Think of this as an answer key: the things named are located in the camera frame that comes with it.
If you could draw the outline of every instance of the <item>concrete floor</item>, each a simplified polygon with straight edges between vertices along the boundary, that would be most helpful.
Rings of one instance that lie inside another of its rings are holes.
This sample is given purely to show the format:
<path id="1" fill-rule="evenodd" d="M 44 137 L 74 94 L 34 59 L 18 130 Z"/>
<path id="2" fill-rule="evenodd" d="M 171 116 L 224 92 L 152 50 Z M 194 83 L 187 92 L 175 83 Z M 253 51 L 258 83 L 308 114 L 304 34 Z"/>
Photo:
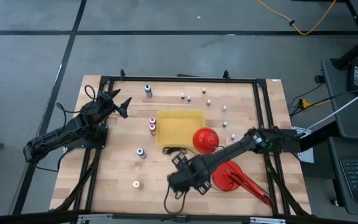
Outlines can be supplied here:
<path id="1" fill-rule="evenodd" d="M 266 0 L 289 15 L 298 26 L 312 27 L 328 2 Z M 352 1 L 358 13 L 358 1 Z M 0 29 L 71 30 L 80 0 L 0 0 Z M 80 30 L 292 30 L 288 22 L 256 1 L 93 0 L 86 4 Z M 338 3 L 317 30 L 357 30 L 346 5 Z M 39 126 L 62 61 L 68 36 L 0 36 L 0 215 L 9 213 L 24 168 L 22 148 Z M 358 42 L 350 37 L 259 37 L 215 35 L 77 36 L 58 102 L 74 108 L 83 75 L 164 75 L 178 73 L 221 77 L 280 78 L 285 96 L 316 86 L 321 60 L 338 57 Z M 324 86 L 307 95 L 310 101 L 327 97 Z M 292 119 L 306 127 L 332 112 L 329 105 L 312 108 Z M 62 125 L 54 110 L 49 130 Z M 61 150 L 48 155 L 41 167 L 56 168 Z M 56 174 L 35 172 L 25 213 L 45 212 Z M 312 212 L 323 218 L 358 221 L 334 207 L 332 183 L 305 177 Z M 130 220 L 115 221 L 134 223 Z"/>

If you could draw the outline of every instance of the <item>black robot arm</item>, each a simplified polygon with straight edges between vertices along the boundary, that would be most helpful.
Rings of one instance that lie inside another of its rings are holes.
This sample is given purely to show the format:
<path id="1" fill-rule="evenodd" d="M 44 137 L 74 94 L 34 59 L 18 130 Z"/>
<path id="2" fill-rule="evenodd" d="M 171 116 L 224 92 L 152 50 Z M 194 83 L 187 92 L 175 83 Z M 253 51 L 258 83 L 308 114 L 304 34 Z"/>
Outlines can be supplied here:
<path id="1" fill-rule="evenodd" d="M 69 120 L 66 125 L 33 138 L 23 148 L 25 161 L 36 164 L 50 151 L 77 139 L 97 139 L 101 134 L 97 126 L 115 111 L 123 118 L 127 118 L 127 108 L 132 98 L 128 98 L 123 104 L 117 106 L 112 99 L 119 92 L 120 90 L 114 90 L 111 93 L 100 91 L 98 98 L 85 104 L 78 115 Z"/>
<path id="2" fill-rule="evenodd" d="M 247 151 L 277 151 L 282 142 L 283 136 L 278 129 L 253 128 L 240 141 L 214 154 L 198 155 L 188 161 L 185 155 L 179 153 L 172 159 L 178 171 L 168 175 L 168 183 L 174 192 L 185 193 L 194 187 L 200 194 L 205 194 L 211 187 L 211 174 L 220 164 Z"/>

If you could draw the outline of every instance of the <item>wooden tabletop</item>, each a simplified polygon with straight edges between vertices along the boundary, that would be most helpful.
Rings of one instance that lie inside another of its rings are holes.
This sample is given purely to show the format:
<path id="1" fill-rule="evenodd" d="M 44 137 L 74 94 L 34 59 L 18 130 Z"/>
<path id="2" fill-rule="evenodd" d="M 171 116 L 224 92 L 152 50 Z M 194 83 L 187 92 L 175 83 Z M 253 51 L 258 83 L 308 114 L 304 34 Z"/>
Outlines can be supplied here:
<path id="1" fill-rule="evenodd" d="M 81 85 L 76 110 L 90 99 L 85 95 L 85 85 L 91 85 L 97 91 L 100 76 L 85 75 Z M 91 210 L 106 213 L 153 213 L 166 214 L 163 207 L 167 192 L 167 175 L 175 171 L 171 159 L 174 156 L 164 155 L 155 142 L 155 136 L 149 131 L 149 118 L 156 117 L 158 110 L 204 110 L 206 125 L 219 135 L 220 145 L 226 146 L 233 141 L 230 135 L 237 136 L 236 141 L 252 127 L 258 127 L 254 92 L 251 84 L 246 83 L 192 83 L 192 82 L 147 82 L 152 87 L 153 97 L 146 98 L 145 82 L 116 81 L 114 89 L 121 89 L 114 98 L 115 104 L 132 97 L 128 107 L 129 117 L 121 118 L 112 114 L 108 139 L 102 150 L 98 176 L 93 195 Z M 280 80 L 267 80 L 267 89 L 273 114 L 274 124 L 279 128 L 291 128 L 287 104 Z M 182 100 L 181 93 L 191 95 L 191 102 Z M 264 108 L 262 89 L 259 90 L 265 126 L 267 117 Z M 137 148 L 144 148 L 147 154 L 140 159 Z M 50 208 L 59 206 L 73 190 L 80 176 L 84 149 L 74 149 L 62 160 Z M 289 191 L 304 210 L 310 212 L 305 181 L 298 160 L 289 153 L 281 154 L 285 183 Z M 262 155 L 253 152 L 244 153 L 233 159 L 242 171 L 267 192 L 267 177 Z M 141 189 L 132 186 L 138 180 Z M 279 189 L 275 186 L 278 208 L 283 212 Z M 84 208 L 88 186 L 83 191 L 80 208 Z M 170 192 L 167 207 L 177 211 L 181 199 L 175 200 Z M 200 195 L 191 189 L 187 196 L 182 214 L 193 215 L 272 215 L 271 209 L 256 199 L 248 191 L 239 188 L 232 192 L 220 192 L 210 189 Z"/>

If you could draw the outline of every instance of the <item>black metal frame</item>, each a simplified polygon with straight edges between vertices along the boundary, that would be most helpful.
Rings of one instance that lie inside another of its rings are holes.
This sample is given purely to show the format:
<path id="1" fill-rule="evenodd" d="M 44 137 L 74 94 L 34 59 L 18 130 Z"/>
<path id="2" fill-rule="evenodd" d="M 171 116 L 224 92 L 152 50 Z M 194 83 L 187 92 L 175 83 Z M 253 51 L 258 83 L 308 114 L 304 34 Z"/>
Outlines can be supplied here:
<path id="1" fill-rule="evenodd" d="M 258 124 L 259 124 L 259 128 L 264 128 L 264 121 L 263 121 L 263 117 L 262 117 L 262 108 L 260 105 L 260 97 L 259 97 L 259 87 L 262 88 L 263 94 L 264 94 L 264 102 L 265 102 L 265 108 L 266 108 L 266 114 L 268 117 L 268 123 L 269 123 L 269 127 L 273 126 L 273 116 L 272 116 L 272 111 L 270 109 L 270 101 L 269 101 L 269 94 L 267 91 L 267 85 L 266 85 L 266 80 L 264 79 L 242 79 L 242 78 L 231 78 L 229 75 L 228 71 L 224 72 L 224 75 L 222 78 L 201 78 L 201 77 L 128 77 L 126 76 L 125 72 L 123 70 L 121 70 L 120 72 L 120 76 L 119 77 L 109 77 L 109 76 L 102 76 L 100 79 L 100 83 L 99 83 L 99 89 L 103 89 L 103 86 L 105 83 L 109 83 L 109 88 L 108 90 L 111 91 L 114 85 L 115 81 L 126 81 L 126 82 L 131 82 L 131 81 L 141 81 L 141 82 L 199 82 L 199 83 L 248 83 L 248 84 L 252 84 L 252 87 L 254 89 L 254 98 L 255 98 L 255 108 L 256 108 L 256 113 L 257 113 L 257 118 L 258 118 Z M 283 178 L 283 171 L 282 171 L 282 167 L 281 167 L 281 161 L 280 161 L 280 156 L 279 154 L 274 154 L 274 159 L 275 159 L 275 163 L 276 163 L 276 168 L 277 168 L 277 174 L 279 175 L 281 181 L 284 182 L 284 178 Z M 83 169 L 84 167 L 86 167 L 88 165 L 88 159 L 89 159 L 89 155 L 87 156 L 87 154 L 85 154 L 84 156 L 84 160 L 83 160 L 83 164 L 82 164 L 82 168 L 81 168 L 81 173 L 83 173 Z M 265 165 L 266 165 L 266 170 L 267 170 L 267 159 L 270 160 L 270 155 L 267 153 L 264 155 L 264 161 L 265 161 Z M 270 174 L 266 171 L 267 174 L 267 180 L 268 180 L 268 188 L 269 188 L 269 193 L 270 196 L 272 197 L 273 200 L 273 207 L 272 207 L 272 213 L 274 215 L 278 215 L 278 208 L 277 208 L 277 200 L 275 197 L 275 188 L 274 188 L 274 184 L 273 184 L 273 179 L 270 176 Z M 90 210 L 91 209 L 91 203 L 92 203 L 92 199 L 93 199 L 93 190 L 94 190 L 94 186 L 96 183 L 96 173 L 91 177 L 90 183 L 89 183 L 89 192 L 88 192 L 88 196 L 86 198 L 86 210 Z M 79 200 L 80 200 L 81 196 L 79 195 L 76 198 L 75 201 L 75 208 L 74 209 L 78 209 L 79 208 Z M 284 214 L 289 215 L 290 214 L 290 209 L 288 206 L 288 202 L 285 199 L 285 197 L 282 197 L 283 199 L 283 204 L 284 204 Z M 132 215 L 137 215 L 137 214 L 126 214 L 128 217 L 132 217 Z M 158 215 L 159 217 L 161 217 L 161 220 L 178 220 L 178 221 L 183 221 L 183 220 L 188 220 L 188 215 Z M 143 215 L 144 219 L 149 219 L 149 215 Z M 208 220 L 208 217 L 210 217 L 209 215 L 197 215 L 194 217 L 198 217 L 200 218 L 200 220 L 202 220 L 202 217 L 205 217 L 205 220 Z M 237 217 L 240 217 L 240 219 L 242 221 L 248 219 L 248 216 L 222 216 L 224 217 L 225 220 L 233 220 L 236 219 Z"/>
<path id="2" fill-rule="evenodd" d="M 211 222 L 241 222 L 243 224 L 250 223 L 255 221 L 255 218 L 266 218 L 266 217 L 243 217 L 243 216 L 231 216 L 226 217 L 222 215 L 210 215 L 210 216 L 201 216 L 201 215 L 184 215 L 184 216 L 174 216 L 174 215 L 144 215 L 144 214 L 125 214 L 125 213 L 90 213 L 89 210 L 75 210 L 75 211 L 64 211 L 64 212 L 54 212 L 54 213 L 31 213 L 31 214 L 22 214 L 22 215 L 5 215 L 0 216 L 0 224 L 51 224 L 51 223 L 63 223 L 63 222 L 73 222 L 80 218 L 84 220 L 84 215 L 99 215 L 98 218 L 104 217 L 109 219 L 133 219 L 133 220 L 161 220 L 161 221 L 174 221 L 178 223 L 185 223 L 190 221 L 211 221 Z M 358 222 L 349 222 L 342 220 L 330 220 L 325 218 L 317 217 L 300 217 L 295 215 L 273 215 L 270 218 L 285 220 L 286 223 L 292 224 L 315 224 L 315 223 L 325 223 L 325 224 L 358 224 Z"/>
<path id="3" fill-rule="evenodd" d="M 299 35 L 296 31 L 250 31 L 250 30 L 78 30 L 78 27 L 81 22 L 82 15 L 85 10 L 87 0 L 81 0 L 81 4 L 78 9 L 78 13 L 76 15 L 75 23 L 73 25 L 72 30 L 0 30 L 0 35 L 69 35 L 70 38 L 67 43 L 67 47 L 65 49 L 65 53 L 62 58 L 62 63 L 60 65 L 60 69 L 57 73 L 55 84 L 51 90 L 48 103 L 46 105 L 44 115 L 42 116 L 42 120 L 40 126 L 37 131 L 37 136 L 43 135 L 47 132 L 47 128 L 49 126 L 50 119 L 52 117 L 52 111 L 54 108 L 54 104 L 56 102 L 60 86 L 63 81 L 63 76 L 65 74 L 65 70 L 68 64 L 68 59 L 70 58 L 71 50 L 73 48 L 73 44 L 75 41 L 75 37 L 78 35 L 279 35 L 279 36 L 296 36 Z M 340 35 L 340 36 L 356 36 L 358 37 L 358 31 L 314 31 L 310 35 Z M 126 77 L 126 80 L 145 80 L 144 77 Z M 186 82 L 184 79 L 179 78 L 162 78 L 162 80 L 158 81 L 170 81 L 170 82 Z M 201 82 L 221 82 L 224 80 L 217 80 L 213 78 L 200 78 Z M 190 79 L 188 82 L 197 82 L 195 79 Z M 272 119 L 269 122 L 269 126 L 272 126 Z M 35 165 L 29 164 L 25 168 L 25 172 L 23 178 L 20 182 L 19 190 L 16 193 L 16 197 L 13 201 L 12 214 L 18 215 L 21 214 L 25 198 L 30 188 L 30 183 L 32 177 L 35 172 Z"/>
<path id="4" fill-rule="evenodd" d="M 358 57 L 358 44 L 346 52 L 340 59 L 332 59 L 332 63 L 336 69 L 344 69 L 356 57 Z"/>

